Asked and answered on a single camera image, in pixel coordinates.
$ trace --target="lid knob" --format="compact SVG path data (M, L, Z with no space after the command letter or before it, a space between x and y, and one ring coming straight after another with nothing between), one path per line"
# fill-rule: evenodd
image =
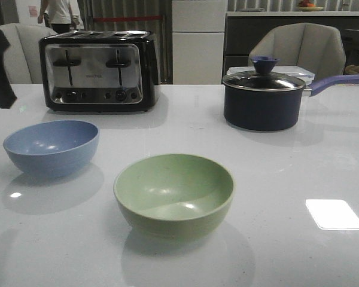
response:
M255 71L260 75L268 75L275 67L279 59L267 56L254 56L251 58Z

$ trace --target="stainless steel toaster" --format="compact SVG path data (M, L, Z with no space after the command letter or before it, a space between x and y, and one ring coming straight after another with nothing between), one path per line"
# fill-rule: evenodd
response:
M146 111L160 84L148 31L72 31L39 42L45 103L54 111Z

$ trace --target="green bowl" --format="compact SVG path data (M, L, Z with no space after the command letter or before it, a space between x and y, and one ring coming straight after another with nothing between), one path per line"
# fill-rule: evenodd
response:
M233 187L230 173L214 161L164 154L124 169L114 182L114 194L133 228L188 241L218 227L230 207Z

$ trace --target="black pants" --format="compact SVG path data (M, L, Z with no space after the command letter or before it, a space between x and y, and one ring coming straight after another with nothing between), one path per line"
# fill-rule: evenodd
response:
M65 32L69 32L70 31L70 24L51 24L52 25L52 29L58 33L65 33Z

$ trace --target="chair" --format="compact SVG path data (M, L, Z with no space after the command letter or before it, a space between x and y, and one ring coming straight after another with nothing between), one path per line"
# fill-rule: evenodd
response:
M4 68L11 84L42 84L38 41L56 34L43 26L10 23L0 26L10 47L4 52Z
M315 80L342 75L346 56L338 29L298 23L272 29L250 52L279 58L278 66L298 66L315 74Z

